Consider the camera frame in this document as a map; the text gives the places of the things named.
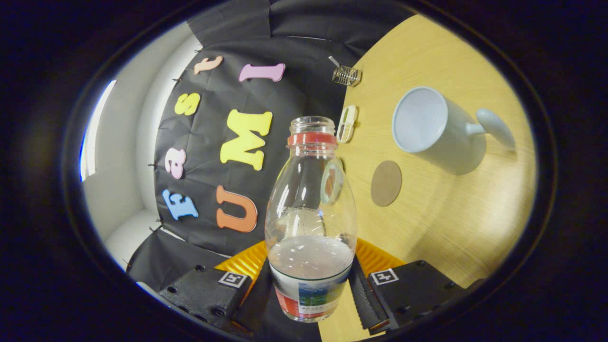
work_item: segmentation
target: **yellow plastic part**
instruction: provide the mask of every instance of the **yellow plastic part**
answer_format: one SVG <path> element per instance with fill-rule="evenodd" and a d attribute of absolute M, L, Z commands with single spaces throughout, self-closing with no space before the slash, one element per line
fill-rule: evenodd
<path fill-rule="evenodd" d="M 389 268 L 406 264 L 399 258 L 392 256 L 362 239 L 357 239 L 355 255 L 357 255 L 357 259 L 359 259 L 359 263 L 361 264 L 361 268 L 363 269 L 366 278 L 372 272 L 384 271 Z"/>
<path fill-rule="evenodd" d="M 246 276 L 251 277 L 251 285 L 249 286 L 249 289 L 247 289 L 245 297 L 243 297 L 243 300 L 245 300 L 251 291 L 251 288 L 254 286 L 255 281 L 258 279 L 265 260 L 266 242 L 261 241 L 234 255 L 230 259 L 217 265 L 215 268 L 217 270 L 245 274 Z"/>

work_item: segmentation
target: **mug handle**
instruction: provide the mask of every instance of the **mug handle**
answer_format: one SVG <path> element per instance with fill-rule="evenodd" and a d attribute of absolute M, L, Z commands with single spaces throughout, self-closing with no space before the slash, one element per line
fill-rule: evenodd
<path fill-rule="evenodd" d="M 513 138 L 509 127 L 498 115 L 482 108 L 477 111 L 475 116 L 477 116 L 479 124 L 466 124 L 466 134 L 468 136 L 489 133 L 510 150 L 515 149 L 515 138 Z"/>

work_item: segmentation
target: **white mug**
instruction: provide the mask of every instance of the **white mug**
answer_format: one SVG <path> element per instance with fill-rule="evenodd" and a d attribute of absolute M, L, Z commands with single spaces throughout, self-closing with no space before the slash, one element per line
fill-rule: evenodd
<path fill-rule="evenodd" d="M 438 91 L 421 86 L 408 91 L 395 108 L 393 137 L 405 152 L 454 175 L 473 171 L 486 153 L 485 133 L 515 149 L 511 131 L 496 114 L 477 111 L 477 120 Z"/>

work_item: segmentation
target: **mug rim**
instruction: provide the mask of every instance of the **mug rim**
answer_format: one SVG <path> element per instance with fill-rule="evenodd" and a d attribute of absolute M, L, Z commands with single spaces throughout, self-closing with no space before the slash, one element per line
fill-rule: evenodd
<path fill-rule="evenodd" d="M 396 135 L 396 132 L 395 132 L 395 130 L 396 130 L 395 121 L 396 121 L 396 118 L 397 118 L 397 113 L 398 113 L 399 108 L 400 108 L 400 107 L 401 107 L 401 105 L 403 104 L 403 101 L 405 101 L 405 99 L 406 99 L 406 98 L 407 98 L 407 97 L 408 97 L 408 96 L 409 96 L 411 93 L 413 93 L 414 91 L 421 90 L 421 89 L 430 90 L 430 91 L 434 92 L 436 95 L 438 95 L 438 96 L 439 96 L 439 98 L 441 99 L 441 103 L 443 104 L 443 108 L 444 108 L 444 112 L 445 112 L 445 118 L 444 118 L 444 121 L 443 121 L 443 124 L 442 124 L 442 126 L 441 126 L 441 130 L 440 130 L 439 134 L 437 135 L 437 137 L 434 139 L 434 141 L 433 141 L 431 144 L 429 144 L 429 145 L 427 145 L 427 146 L 424 146 L 423 148 L 418 148 L 418 149 L 405 148 L 405 147 L 404 147 L 404 146 L 403 146 L 403 145 L 402 145 L 402 144 L 399 142 L 399 140 L 397 139 L 397 135 Z M 410 90 L 409 90 L 407 93 L 405 93 L 405 94 L 404 94 L 404 95 L 401 97 L 401 99 L 400 99 L 400 100 L 399 100 L 399 102 L 397 103 L 397 106 L 395 107 L 395 111 L 393 112 L 393 120 L 392 120 L 392 127 L 391 127 L 392 132 L 393 132 L 393 140 L 395 141 L 395 143 L 397 144 L 397 146 L 398 146 L 398 147 L 399 147 L 401 150 L 403 150 L 403 151 L 405 151 L 405 152 L 407 152 L 407 153 L 418 153 L 418 152 L 422 152 L 422 151 L 428 150 L 429 148 L 431 148 L 431 146 L 435 145 L 435 143 L 436 143 L 437 141 L 439 141 L 439 138 L 441 138 L 441 136 L 443 135 L 443 132 L 445 131 L 446 126 L 447 126 L 447 117 L 448 117 L 448 115 L 449 115 L 449 110 L 448 110 L 448 107 L 447 107 L 447 102 L 446 102 L 446 99 L 445 99 L 445 97 L 443 97 L 443 95 L 441 95 L 441 93 L 440 93 L 440 92 L 438 92 L 437 90 L 435 90 L 435 89 L 433 89 L 433 88 L 431 88 L 431 87 L 428 87 L 428 86 L 417 86 L 417 87 L 414 87 L 414 88 L 410 89 Z"/>

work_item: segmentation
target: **bottle label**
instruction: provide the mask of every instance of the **bottle label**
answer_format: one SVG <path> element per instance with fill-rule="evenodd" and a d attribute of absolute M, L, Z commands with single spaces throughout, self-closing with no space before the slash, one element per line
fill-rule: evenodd
<path fill-rule="evenodd" d="M 272 265 L 271 270 L 281 308 L 299 318 L 316 318 L 331 313 L 337 307 L 350 266 L 335 276 L 310 281 L 290 277 Z"/>

